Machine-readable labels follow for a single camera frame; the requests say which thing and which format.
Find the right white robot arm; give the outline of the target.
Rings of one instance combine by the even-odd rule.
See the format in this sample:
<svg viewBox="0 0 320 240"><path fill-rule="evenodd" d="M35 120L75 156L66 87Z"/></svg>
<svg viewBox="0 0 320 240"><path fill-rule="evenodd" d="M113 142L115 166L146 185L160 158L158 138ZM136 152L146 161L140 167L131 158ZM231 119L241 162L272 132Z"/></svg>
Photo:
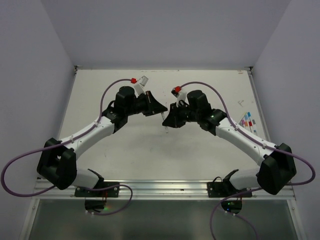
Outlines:
<svg viewBox="0 0 320 240"><path fill-rule="evenodd" d="M214 186L216 190L232 197L247 188L262 188L276 195L296 175L292 149L285 143L275 145L247 131L228 119L224 111L212 108L201 90L186 93L176 87L171 93L176 97L176 102L170 105L163 126L181 128L187 122L195 122L202 130L243 151L257 164L252 169L233 170Z"/></svg>

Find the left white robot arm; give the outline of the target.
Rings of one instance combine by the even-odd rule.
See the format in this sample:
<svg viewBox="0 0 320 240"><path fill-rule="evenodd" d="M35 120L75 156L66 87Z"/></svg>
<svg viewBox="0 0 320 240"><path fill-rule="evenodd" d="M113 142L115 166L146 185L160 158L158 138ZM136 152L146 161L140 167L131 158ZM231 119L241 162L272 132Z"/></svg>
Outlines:
<svg viewBox="0 0 320 240"><path fill-rule="evenodd" d="M86 189L92 196L99 196L104 190L104 178L91 169L79 169L78 158L96 143L120 130L130 116L143 114L149 117L167 110L150 91L136 95L134 88L123 86L93 123L62 140L51 138L46 141L37 173L60 190L74 186Z"/></svg>

